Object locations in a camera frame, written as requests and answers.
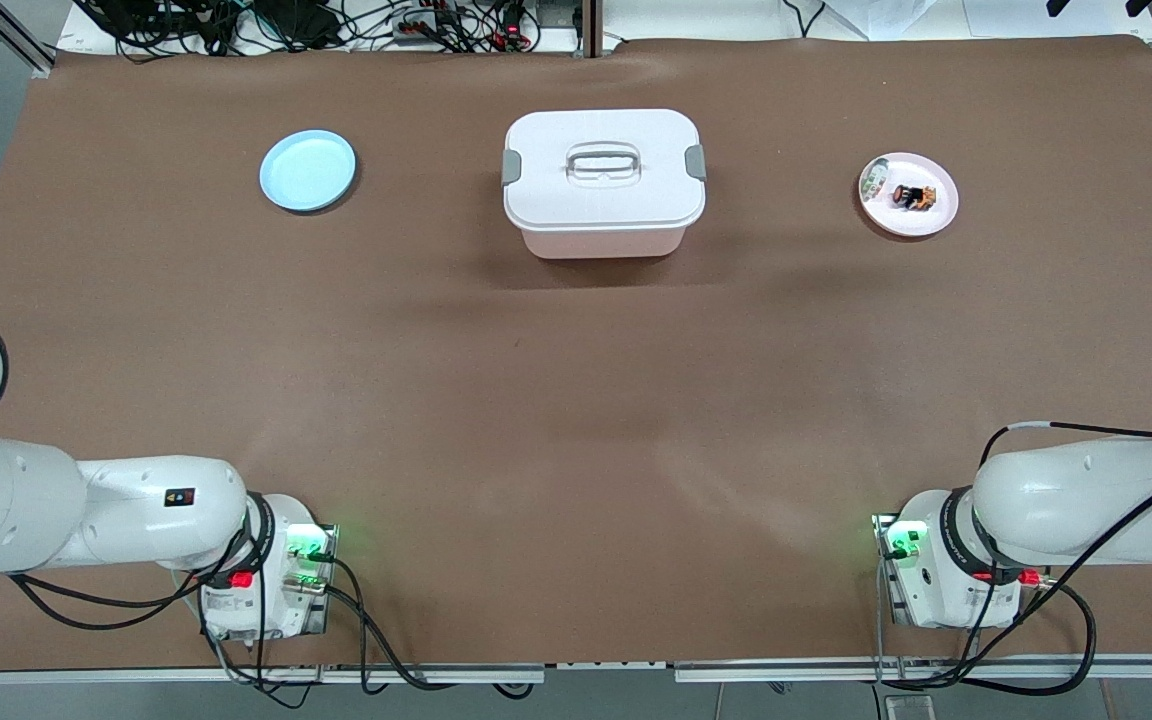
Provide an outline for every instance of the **small toy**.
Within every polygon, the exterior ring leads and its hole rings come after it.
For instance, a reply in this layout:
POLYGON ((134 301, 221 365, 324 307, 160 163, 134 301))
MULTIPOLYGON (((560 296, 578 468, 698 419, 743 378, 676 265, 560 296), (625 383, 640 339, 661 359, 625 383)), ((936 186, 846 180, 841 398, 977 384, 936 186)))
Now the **small toy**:
POLYGON ((861 199, 872 200, 878 197, 884 182, 887 182, 887 159, 879 158, 865 168, 865 177, 861 180, 861 199))
POLYGON ((896 190, 892 191, 892 202, 895 202, 897 209, 932 210, 932 205, 937 204, 937 189, 934 187, 899 184, 896 190))

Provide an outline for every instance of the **gray floor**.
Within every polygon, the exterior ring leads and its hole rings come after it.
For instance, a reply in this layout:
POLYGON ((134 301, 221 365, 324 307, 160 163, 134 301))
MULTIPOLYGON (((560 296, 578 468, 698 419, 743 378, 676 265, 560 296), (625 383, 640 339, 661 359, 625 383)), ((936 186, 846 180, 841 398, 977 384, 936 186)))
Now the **gray floor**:
MULTIPOLYGON (((0 45, 0 160, 10 139, 29 82, 24 66, 0 45)), ((29 242, 28 237, 20 242, 29 242)), ((1078 692, 1046 700, 1016 698, 972 688, 933 694, 941 720, 1152 720, 1152 682, 1115 680, 1108 685, 1114 715, 1106 710, 1102 688, 1087 682, 1078 692)), ((707 720, 717 711, 717 685, 679 685, 664 670, 550 670, 547 682, 525 702, 508 702, 490 688, 465 687, 439 694, 393 688, 380 697, 357 688, 316 688, 303 717, 465 717, 467 719, 707 720)), ((283 711, 251 689, 223 683, 0 685, 0 719, 36 720, 210 720, 273 717, 283 711)), ((727 685, 727 719, 859 719, 878 717, 873 696, 859 683, 796 684, 778 696, 764 684, 727 685)))

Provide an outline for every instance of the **white paper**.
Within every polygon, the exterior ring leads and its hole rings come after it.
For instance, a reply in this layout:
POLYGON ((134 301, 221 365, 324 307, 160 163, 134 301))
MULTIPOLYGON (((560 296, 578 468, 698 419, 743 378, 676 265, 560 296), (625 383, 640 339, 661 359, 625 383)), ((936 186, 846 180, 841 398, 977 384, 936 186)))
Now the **white paper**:
POLYGON ((1043 0, 963 0, 972 37, 1140 35, 1149 13, 1129 18, 1123 0, 1073 0, 1047 17, 1043 0))
POLYGON ((937 0, 826 0, 856 32, 870 40, 900 40, 937 0))

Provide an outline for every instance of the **gray latch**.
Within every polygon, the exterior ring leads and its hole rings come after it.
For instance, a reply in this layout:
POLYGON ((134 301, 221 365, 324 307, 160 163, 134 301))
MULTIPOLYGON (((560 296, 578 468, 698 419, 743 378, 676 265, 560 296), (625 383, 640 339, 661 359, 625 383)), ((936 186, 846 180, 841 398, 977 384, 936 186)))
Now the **gray latch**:
POLYGON ((682 152, 682 160, 687 167, 689 176, 705 182, 705 149, 700 145, 692 145, 682 152))
POLYGON ((517 182, 522 177, 522 156, 516 150, 506 150, 500 156, 500 187, 517 182))

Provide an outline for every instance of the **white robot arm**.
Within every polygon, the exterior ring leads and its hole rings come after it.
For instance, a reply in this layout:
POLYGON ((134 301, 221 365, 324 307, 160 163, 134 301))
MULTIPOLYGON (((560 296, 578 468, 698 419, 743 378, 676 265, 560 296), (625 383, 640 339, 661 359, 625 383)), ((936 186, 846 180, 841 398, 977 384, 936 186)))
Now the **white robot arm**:
MULTIPOLYGON (((1060 427, 1046 420, 1009 429, 1060 427)), ((927 491, 882 533, 905 620, 968 628, 982 617, 986 578, 995 593, 983 626, 1018 612, 1020 571, 1067 566, 1152 497, 1152 438, 1108 437, 1009 452, 980 467, 972 487, 927 491)), ((1152 507, 1109 538, 1087 564, 1152 564, 1152 507)))
MULTIPOLYGON (((0 338, 0 397, 6 379, 0 338)), ((329 568, 308 556, 328 544, 305 506, 250 497, 222 460, 76 461, 0 439, 0 573, 145 561, 214 570, 200 598, 212 637, 252 639, 262 626, 289 637, 321 609, 329 568)))

